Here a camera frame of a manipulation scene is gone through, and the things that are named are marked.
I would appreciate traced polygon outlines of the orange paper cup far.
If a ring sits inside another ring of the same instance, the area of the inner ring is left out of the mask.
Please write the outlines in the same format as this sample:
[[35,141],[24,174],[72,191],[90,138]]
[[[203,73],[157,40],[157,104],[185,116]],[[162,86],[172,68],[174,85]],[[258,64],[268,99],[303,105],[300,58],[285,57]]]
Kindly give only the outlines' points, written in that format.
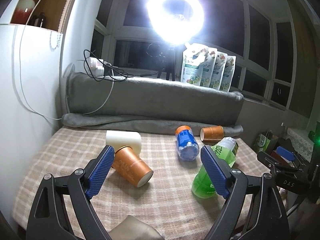
[[220,141],[224,137],[222,126],[204,127],[200,130],[200,139],[202,142]]

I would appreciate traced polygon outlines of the red white vase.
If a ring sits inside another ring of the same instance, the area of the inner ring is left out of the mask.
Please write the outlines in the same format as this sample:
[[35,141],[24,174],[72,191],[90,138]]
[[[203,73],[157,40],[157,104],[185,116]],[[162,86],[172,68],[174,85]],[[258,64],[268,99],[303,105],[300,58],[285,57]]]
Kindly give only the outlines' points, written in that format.
[[26,24],[32,10],[39,0],[19,0],[10,23]]

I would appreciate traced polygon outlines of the green tea bottle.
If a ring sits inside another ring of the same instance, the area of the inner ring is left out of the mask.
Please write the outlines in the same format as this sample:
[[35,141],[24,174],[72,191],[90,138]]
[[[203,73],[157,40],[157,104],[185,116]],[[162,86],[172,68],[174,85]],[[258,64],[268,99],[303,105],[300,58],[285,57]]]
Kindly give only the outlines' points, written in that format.
[[215,193],[228,197],[229,191],[226,185],[228,176],[219,168],[219,160],[223,166],[232,167],[236,161],[238,143],[231,137],[225,137],[214,146],[201,148],[202,166],[195,176],[191,186],[193,194],[199,198],[210,198]]

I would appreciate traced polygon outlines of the white plastic cup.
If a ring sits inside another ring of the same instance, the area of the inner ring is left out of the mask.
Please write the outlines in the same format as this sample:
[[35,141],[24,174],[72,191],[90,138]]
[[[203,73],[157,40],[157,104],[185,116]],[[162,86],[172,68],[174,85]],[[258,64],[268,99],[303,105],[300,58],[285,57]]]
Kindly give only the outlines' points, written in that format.
[[140,155],[142,137],[138,132],[107,130],[106,145],[112,146],[115,151],[121,147],[130,146],[136,155]]

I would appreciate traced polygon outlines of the green paper bag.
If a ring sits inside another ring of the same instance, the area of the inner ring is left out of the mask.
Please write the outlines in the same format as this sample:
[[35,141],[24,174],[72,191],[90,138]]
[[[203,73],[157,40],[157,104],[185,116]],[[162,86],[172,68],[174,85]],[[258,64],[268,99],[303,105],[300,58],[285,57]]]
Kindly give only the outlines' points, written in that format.
[[276,143],[278,142],[278,137],[273,134],[271,130],[267,130],[263,133],[259,133],[254,144],[253,151],[259,153],[261,151],[271,154]]

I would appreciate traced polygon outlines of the orange paper cup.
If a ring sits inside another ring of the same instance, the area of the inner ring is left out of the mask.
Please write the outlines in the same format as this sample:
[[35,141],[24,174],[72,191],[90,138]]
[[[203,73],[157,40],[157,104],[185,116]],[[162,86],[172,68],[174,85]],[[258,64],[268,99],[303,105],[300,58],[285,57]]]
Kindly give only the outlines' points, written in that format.
[[220,141],[224,137],[222,126],[204,127],[200,130],[200,139],[202,142]]
[[153,176],[153,170],[135,154],[130,146],[117,150],[112,167],[135,187],[143,186]]

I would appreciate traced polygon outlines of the white power strip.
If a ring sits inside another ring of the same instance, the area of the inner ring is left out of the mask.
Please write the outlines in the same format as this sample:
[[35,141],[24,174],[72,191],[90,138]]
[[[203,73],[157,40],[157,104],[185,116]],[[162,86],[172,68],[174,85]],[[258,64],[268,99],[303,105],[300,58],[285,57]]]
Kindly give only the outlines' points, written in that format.
[[89,57],[86,59],[87,71],[92,77],[103,77],[105,68],[102,59],[97,59],[95,57]]

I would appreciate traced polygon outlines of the snack pouch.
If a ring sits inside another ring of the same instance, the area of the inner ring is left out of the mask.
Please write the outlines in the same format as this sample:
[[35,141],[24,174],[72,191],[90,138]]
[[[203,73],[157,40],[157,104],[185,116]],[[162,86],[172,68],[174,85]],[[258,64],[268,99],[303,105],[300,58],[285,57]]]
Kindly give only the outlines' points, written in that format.
[[216,61],[213,67],[213,73],[210,80],[209,87],[213,89],[220,89],[222,76],[225,69],[226,61],[227,61],[227,53],[223,53],[218,51],[216,56]]
[[200,85],[203,67],[208,56],[208,50],[208,46],[193,43],[183,52],[180,79],[182,83],[196,86]]
[[224,68],[220,90],[228,92],[231,87],[232,78],[235,71],[236,56],[227,56],[226,65]]

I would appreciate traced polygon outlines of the black light tripod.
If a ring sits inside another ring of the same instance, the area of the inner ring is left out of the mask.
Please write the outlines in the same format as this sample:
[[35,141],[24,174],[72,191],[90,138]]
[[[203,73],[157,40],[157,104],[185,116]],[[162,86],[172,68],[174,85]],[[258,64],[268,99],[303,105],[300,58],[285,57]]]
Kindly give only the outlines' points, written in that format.
[[166,77],[165,79],[169,81],[170,76],[172,81],[176,81],[176,74],[175,74],[175,64],[176,64],[176,53],[175,53],[175,46],[169,45],[167,50],[160,51],[156,58],[158,59],[159,63],[159,70],[157,74],[157,78],[161,77],[161,73],[165,72]]

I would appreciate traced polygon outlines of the blue Arctic Ocean can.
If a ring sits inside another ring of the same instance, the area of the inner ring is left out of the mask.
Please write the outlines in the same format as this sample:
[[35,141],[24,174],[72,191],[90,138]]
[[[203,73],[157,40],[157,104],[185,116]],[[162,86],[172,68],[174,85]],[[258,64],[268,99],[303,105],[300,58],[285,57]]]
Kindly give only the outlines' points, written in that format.
[[176,129],[178,157],[183,161],[194,161],[199,154],[199,145],[189,126],[183,125]]

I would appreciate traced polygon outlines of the grey rolled blanket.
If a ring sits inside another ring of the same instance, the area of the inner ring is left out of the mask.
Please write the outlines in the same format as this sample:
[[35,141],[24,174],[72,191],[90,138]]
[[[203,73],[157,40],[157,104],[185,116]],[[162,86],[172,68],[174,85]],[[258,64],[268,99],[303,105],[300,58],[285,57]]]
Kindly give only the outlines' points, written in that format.
[[244,131],[236,123],[244,103],[239,92],[145,77],[97,82],[72,73],[66,97],[68,113],[62,123],[72,128],[174,134],[187,125],[198,136],[204,127],[222,126],[227,137]]

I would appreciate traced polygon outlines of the orange paper cup near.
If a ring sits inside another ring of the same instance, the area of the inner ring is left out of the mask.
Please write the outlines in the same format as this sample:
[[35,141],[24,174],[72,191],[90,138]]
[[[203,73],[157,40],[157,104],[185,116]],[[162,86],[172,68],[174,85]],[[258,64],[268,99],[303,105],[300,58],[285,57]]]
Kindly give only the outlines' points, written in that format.
[[153,176],[153,170],[135,154],[130,146],[117,150],[112,167],[135,187],[143,186]]

